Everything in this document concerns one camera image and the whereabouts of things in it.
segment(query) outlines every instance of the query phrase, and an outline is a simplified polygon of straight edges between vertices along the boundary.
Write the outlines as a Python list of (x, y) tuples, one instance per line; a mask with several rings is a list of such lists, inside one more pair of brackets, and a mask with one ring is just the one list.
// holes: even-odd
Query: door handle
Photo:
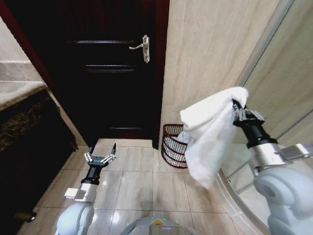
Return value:
[(136, 47), (129, 47), (130, 50), (136, 50), (138, 48), (142, 47), (143, 52), (143, 60), (148, 63), (150, 61), (150, 55), (149, 55), (149, 37), (147, 35), (143, 36), (142, 38), (142, 44), (136, 46)]

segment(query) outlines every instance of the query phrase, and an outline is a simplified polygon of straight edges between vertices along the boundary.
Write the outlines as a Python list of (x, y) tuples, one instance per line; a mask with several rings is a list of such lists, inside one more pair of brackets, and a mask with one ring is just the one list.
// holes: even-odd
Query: door frame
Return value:
[[(165, 68), (165, 53), (166, 53), (166, 41), (167, 41), (167, 26), (169, 17), (169, 5), (170, 0), (155, 0), (155, 75), (153, 77), (154, 88), (154, 104), (153, 116), (151, 120), (153, 122), (153, 134), (152, 134), (152, 146), (158, 149), (159, 132), (161, 123), (161, 110), (162, 110), (162, 97), (163, 97), (163, 81), (164, 81), (164, 68)], [(13, 16), (11, 10), (8, 8), (4, 0), (0, 0), (0, 16), (4, 23), (9, 28), (21, 48), (34, 65), (35, 69), (40, 74), (41, 78), (47, 84), (48, 88), (52, 91), (53, 95), (57, 98), (62, 105), (65, 112), (67, 112), (67, 106), (64, 99), (58, 92), (58, 88), (53, 81), (50, 73), (48, 72), (45, 64), (42, 62), (33, 46), (28, 41), (26, 35), (19, 26), (19, 23)]]

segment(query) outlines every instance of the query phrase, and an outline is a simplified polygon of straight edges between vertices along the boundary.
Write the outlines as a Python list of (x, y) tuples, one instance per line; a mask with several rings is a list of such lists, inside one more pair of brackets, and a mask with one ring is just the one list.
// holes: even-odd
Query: trash can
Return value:
[(161, 155), (169, 165), (176, 168), (187, 168), (185, 159), (187, 143), (177, 140), (182, 129), (182, 124), (165, 124), (163, 126)]

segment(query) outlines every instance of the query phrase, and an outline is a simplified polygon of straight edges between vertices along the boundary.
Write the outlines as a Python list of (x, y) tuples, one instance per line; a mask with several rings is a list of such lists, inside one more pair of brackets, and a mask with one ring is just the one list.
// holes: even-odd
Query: countertop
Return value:
[(44, 82), (0, 81), (0, 111), (45, 88)]

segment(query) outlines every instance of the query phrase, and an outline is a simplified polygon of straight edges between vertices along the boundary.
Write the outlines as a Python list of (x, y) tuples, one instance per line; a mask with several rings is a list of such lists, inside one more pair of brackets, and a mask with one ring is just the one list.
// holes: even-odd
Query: door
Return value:
[[(157, 26), (157, 2), (6, 1), (88, 145), (98, 138), (158, 138), (163, 78), (156, 74), (158, 64), (164, 71), (166, 47), (158, 56), (158, 30), (164, 29)], [(129, 48), (143, 43), (144, 35), (148, 63), (142, 47)]]

